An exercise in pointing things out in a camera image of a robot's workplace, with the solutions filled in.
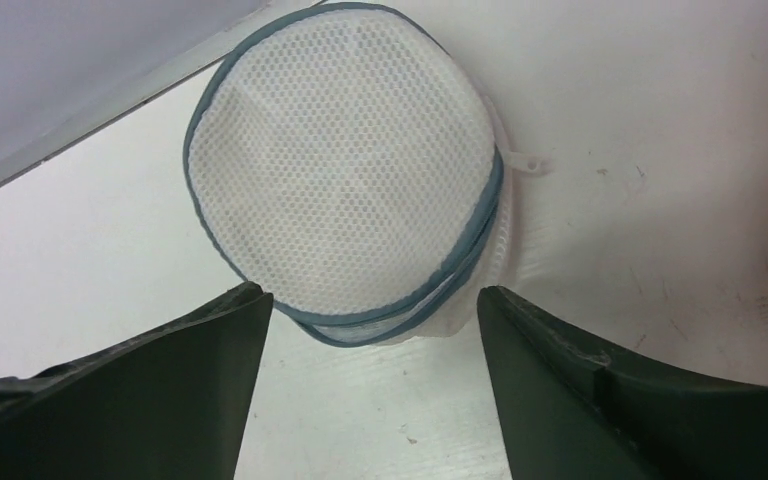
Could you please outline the blue-trimmed mesh laundry bag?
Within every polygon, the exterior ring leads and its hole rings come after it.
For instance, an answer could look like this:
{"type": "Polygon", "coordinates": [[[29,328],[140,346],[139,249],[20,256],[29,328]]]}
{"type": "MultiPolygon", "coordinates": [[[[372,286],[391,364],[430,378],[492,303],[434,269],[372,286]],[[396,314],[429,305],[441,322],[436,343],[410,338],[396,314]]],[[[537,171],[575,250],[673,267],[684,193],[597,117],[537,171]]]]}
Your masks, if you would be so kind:
{"type": "Polygon", "coordinates": [[[337,347],[448,337],[519,263],[523,187],[489,97],[391,7],[317,3],[239,43],[183,144],[195,213],[243,280],[337,347]]]}

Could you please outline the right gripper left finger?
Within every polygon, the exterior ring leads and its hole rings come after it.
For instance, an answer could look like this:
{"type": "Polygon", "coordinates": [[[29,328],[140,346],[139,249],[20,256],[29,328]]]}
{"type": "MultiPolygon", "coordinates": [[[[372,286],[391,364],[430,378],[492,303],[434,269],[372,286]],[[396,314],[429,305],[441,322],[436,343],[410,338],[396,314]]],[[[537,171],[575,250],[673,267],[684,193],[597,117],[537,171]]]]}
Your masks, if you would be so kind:
{"type": "Polygon", "coordinates": [[[241,284],[136,337],[0,378],[0,479],[231,479],[273,297],[241,284]]]}

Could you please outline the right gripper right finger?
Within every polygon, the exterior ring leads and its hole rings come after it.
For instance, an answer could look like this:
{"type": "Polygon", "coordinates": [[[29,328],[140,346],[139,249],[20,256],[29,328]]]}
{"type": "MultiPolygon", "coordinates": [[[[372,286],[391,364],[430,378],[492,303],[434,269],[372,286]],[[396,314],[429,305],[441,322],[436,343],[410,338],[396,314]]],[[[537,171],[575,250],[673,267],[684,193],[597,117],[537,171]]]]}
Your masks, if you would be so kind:
{"type": "Polygon", "coordinates": [[[768,386],[684,370],[503,287],[477,317],[516,479],[768,479],[768,386]]]}

